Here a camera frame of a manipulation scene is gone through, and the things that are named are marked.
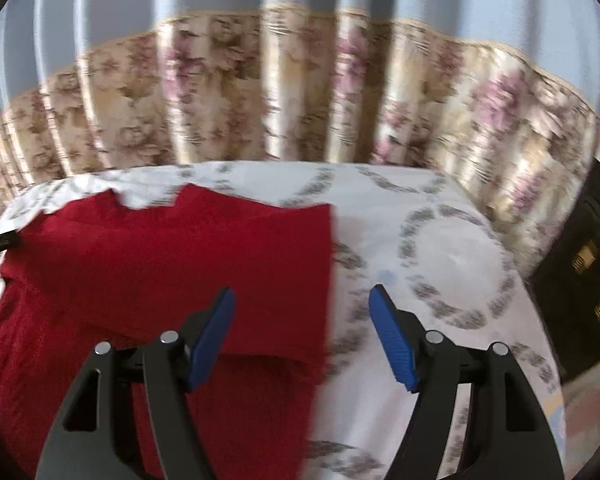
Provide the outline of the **red knitted sweater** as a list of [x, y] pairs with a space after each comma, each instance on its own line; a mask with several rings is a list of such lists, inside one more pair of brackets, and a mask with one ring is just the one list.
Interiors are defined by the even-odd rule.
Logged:
[[326, 363], [329, 206], [186, 185], [131, 209], [105, 191], [36, 216], [0, 274], [0, 439], [26, 474], [95, 344], [147, 344], [229, 287], [234, 320], [190, 414], [220, 478], [298, 477]]

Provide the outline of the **dark wooden cabinet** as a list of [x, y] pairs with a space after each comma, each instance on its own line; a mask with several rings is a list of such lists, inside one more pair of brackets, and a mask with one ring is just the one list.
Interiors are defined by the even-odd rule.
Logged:
[[600, 162], [530, 278], [561, 382], [600, 362]]

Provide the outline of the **white patterned bed sheet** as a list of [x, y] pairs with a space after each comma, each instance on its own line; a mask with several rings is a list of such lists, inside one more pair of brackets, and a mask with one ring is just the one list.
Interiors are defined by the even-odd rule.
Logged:
[[167, 205], [193, 183], [283, 207], [335, 209], [335, 292], [327, 379], [302, 474], [379, 479], [415, 399], [394, 380], [366, 311], [383, 284], [396, 306], [462, 346], [501, 341], [516, 356], [557, 444], [565, 410], [557, 366], [513, 258], [464, 192], [443, 174], [312, 162], [201, 162], [79, 174], [32, 186], [0, 211], [0, 233], [103, 190], [126, 206]]

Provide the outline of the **blue floral curtain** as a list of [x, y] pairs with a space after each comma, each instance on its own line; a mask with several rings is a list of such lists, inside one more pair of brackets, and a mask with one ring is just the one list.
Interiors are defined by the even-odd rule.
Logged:
[[529, 273], [599, 146], [597, 0], [0, 1], [0, 215], [105, 169], [426, 167]]

